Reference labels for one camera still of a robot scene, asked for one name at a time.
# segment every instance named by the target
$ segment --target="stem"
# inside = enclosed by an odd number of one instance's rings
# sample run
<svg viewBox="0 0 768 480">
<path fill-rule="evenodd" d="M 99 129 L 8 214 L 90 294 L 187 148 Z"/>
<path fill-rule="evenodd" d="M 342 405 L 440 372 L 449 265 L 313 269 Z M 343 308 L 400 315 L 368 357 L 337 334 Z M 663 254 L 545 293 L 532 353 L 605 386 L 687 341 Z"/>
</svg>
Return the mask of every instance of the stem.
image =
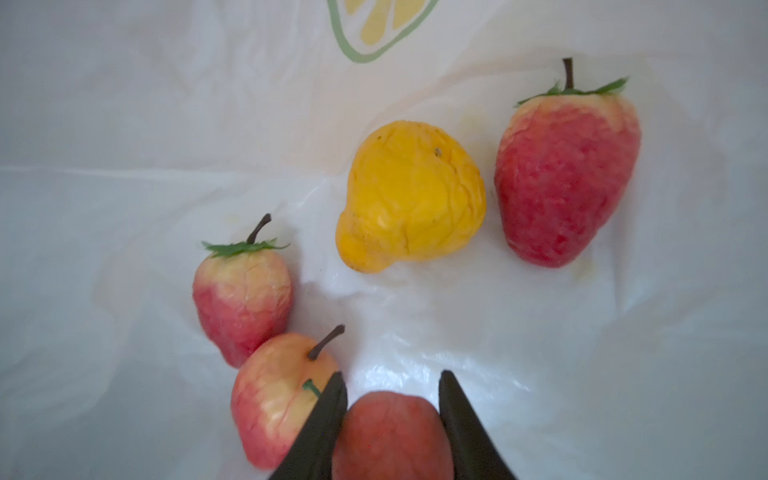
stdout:
<svg viewBox="0 0 768 480">
<path fill-rule="evenodd" d="M 253 232 L 250 233 L 248 236 L 248 240 L 245 241 L 245 243 L 250 243 L 253 245 L 256 242 L 256 235 L 259 234 L 259 230 L 262 229 L 264 225 L 267 225 L 269 222 L 272 221 L 272 215 L 264 215 L 264 217 L 261 219 L 258 225 L 256 225 L 256 228 L 253 229 Z"/>
<path fill-rule="evenodd" d="M 312 382 L 312 379 L 309 379 L 306 382 L 304 382 L 304 385 L 302 385 L 301 388 L 303 390 L 312 390 L 312 393 L 314 393 L 317 398 L 320 398 L 320 396 L 322 395 L 322 393 L 320 393 L 320 391 L 317 389 L 315 384 Z"/>
<path fill-rule="evenodd" d="M 306 354 L 306 358 L 310 359 L 312 362 L 317 360 L 317 357 L 320 355 L 320 350 L 322 350 L 331 340 L 335 339 L 342 333 L 344 333 L 344 325 L 336 326 L 336 328 L 333 329 L 331 333 L 326 335 L 326 338 L 320 340 L 317 345 L 315 345 L 315 348 L 311 349 L 310 352 Z"/>
<path fill-rule="evenodd" d="M 565 87 L 573 88 L 574 87 L 574 59 L 570 57 L 563 58 L 563 63 L 565 64 Z"/>
</svg>

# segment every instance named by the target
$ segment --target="yellow lemon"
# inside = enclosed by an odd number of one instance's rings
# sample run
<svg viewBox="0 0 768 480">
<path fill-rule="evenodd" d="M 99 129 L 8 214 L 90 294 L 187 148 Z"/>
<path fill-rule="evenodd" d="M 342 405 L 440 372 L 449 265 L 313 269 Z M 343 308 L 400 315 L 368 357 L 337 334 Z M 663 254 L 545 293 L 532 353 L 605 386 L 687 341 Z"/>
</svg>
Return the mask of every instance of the yellow lemon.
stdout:
<svg viewBox="0 0 768 480">
<path fill-rule="evenodd" d="M 430 124 L 395 121 L 356 153 L 336 247 L 361 273 L 432 260 L 465 247 L 485 208 L 480 171 L 456 140 Z"/>
<path fill-rule="evenodd" d="M 437 0 L 328 0 L 333 33 L 351 60 L 378 58 L 426 18 Z"/>
</svg>

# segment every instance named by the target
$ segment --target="peach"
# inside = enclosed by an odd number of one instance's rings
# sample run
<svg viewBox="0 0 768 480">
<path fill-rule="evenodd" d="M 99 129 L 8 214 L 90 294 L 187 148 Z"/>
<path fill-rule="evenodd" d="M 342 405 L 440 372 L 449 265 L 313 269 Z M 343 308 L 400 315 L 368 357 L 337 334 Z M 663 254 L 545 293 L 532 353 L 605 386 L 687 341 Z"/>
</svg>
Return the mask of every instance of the peach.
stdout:
<svg viewBox="0 0 768 480">
<path fill-rule="evenodd" d="M 320 393 L 339 370 L 323 347 L 343 332 L 344 325 L 339 325 L 317 344 L 299 333 L 278 335 L 240 368 L 230 407 L 253 466 L 277 468 L 288 454 Z"/>
<path fill-rule="evenodd" d="M 616 90 L 555 86 L 522 102 L 498 147 L 494 183 L 507 244 L 523 260 L 564 266 L 587 248 L 624 196 L 640 152 L 634 106 Z"/>
<path fill-rule="evenodd" d="M 452 480 L 453 457 L 437 409 L 426 399 L 370 392 L 344 417 L 334 480 Z"/>
<path fill-rule="evenodd" d="M 248 240 L 205 244 L 214 253 L 195 273 L 192 297 L 208 339 L 234 368 L 268 339 L 284 333 L 293 303 L 293 284 L 274 240 L 255 243 L 267 214 Z"/>
</svg>

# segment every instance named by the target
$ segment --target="wrinkled yellow fruit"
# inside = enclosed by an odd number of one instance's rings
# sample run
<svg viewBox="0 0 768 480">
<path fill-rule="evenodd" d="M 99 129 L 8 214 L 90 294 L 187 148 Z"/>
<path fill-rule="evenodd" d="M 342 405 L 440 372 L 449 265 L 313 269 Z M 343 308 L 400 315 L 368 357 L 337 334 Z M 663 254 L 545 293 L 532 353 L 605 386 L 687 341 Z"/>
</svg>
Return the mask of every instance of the wrinkled yellow fruit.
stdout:
<svg viewBox="0 0 768 480">
<path fill-rule="evenodd" d="M 349 268 L 378 273 L 462 249 L 484 218 L 485 185 L 464 148 L 440 128 L 395 121 L 357 151 L 336 247 Z"/>
</svg>

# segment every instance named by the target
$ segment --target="green leaf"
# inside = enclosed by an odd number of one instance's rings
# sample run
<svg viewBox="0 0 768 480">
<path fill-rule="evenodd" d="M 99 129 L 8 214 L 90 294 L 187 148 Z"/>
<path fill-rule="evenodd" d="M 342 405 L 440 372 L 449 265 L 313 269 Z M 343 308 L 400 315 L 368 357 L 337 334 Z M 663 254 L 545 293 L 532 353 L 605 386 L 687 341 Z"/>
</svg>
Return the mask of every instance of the green leaf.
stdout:
<svg viewBox="0 0 768 480">
<path fill-rule="evenodd" d="M 523 101 L 519 101 L 517 106 L 524 104 L 526 101 L 532 100 L 537 97 L 554 97 L 558 95 L 607 95 L 607 94 L 618 94 L 622 90 L 624 90 L 624 86 L 627 84 L 627 81 L 629 81 L 629 77 L 619 78 L 618 80 L 612 81 L 609 84 L 603 85 L 602 87 L 596 89 L 596 90 L 590 90 L 590 91 L 583 91 L 578 90 L 577 88 L 560 88 L 560 82 L 557 82 L 554 84 L 554 87 L 547 90 L 546 93 L 534 95 L 533 97 L 526 98 Z"/>
<path fill-rule="evenodd" d="M 203 242 L 203 246 L 206 249 L 214 252 L 213 258 L 234 257 L 235 255 L 239 255 L 241 253 L 253 253 L 259 252 L 261 250 L 282 250 L 283 248 L 287 248 L 290 243 L 284 247 L 277 247 L 276 245 L 277 238 L 259 243 L 240 242 L 231 243 L 229 245 L 211 245 L 208 242 Z"/>
</svg>

